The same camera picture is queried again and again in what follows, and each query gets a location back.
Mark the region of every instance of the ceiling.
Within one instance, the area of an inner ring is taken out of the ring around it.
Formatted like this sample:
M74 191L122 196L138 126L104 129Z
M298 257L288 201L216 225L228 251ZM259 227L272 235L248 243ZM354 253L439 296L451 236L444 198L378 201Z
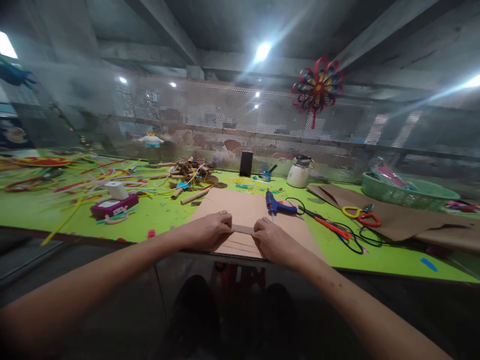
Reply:
M319 57L345 71L343 95L479 110L473 0L87 0L101 56L127 69L291 88ZM262 42L272 49L255 64Z

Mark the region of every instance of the metal mesh wall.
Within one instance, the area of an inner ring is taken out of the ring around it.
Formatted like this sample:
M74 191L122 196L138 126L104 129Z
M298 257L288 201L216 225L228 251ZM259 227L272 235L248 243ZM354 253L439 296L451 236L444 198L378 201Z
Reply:
M27 123L37 111L50 127L60 124L31 93L21 98L17 89L5 91ZM76 109L86 122L95 123L83 135L107 154L144 157L135 140L155 131L166 140L164 161L194 155L230 171L238 171L241 152L248 150L254 153L254 173L264 164L277 164L277 176L287 175L296 154L313 158L314 178L338 182L359 183L376 156L404 173L465 180L480 175L476 112L339 97L334 107L317 115L311 129L312 115L298 113L288 91L150 76L112 81L110 91L114 113ZM45 146L45 141L36 143Z

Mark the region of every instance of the red paper flower decoration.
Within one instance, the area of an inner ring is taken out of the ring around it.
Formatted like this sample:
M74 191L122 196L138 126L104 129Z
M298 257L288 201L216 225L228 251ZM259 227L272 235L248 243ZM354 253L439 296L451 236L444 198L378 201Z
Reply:
M76 161L64 158L64 157L23 157L19 159L13 159L14 163L26 166L39 166L39 167L57 167L66 166Z
M342 93L344 88L338 85L344 77L344 72L339 71L339 62L329 64L326 57L319 58L315 63L314 71L304 68L300 71L300 81L293 85L292 91L298 96L293 101L299 113L313 113L312 129L315 129L317 113L324 107L335 105L335 95Z

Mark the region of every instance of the hand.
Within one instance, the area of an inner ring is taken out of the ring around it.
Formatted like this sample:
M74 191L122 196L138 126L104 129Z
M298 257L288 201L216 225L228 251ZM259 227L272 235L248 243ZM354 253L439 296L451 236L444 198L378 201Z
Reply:
M273 263L295 269L309 251L268 217L258 219L251 235L263 255Z
M182 249L208 249L234 232L232 230L232 214L222 210L188 222L173 231Z

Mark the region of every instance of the green plastic basket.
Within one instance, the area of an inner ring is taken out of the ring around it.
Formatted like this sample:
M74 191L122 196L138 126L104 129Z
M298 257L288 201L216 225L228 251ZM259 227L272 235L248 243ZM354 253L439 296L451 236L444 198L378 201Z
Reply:
M443 206L450 200L460 199L456 192L432 182L405 176L402 176L402 179L415 185L418 191L390 185L372 177L370 172L363 173L361 190L365 195L384 203L431 211L442 211Z

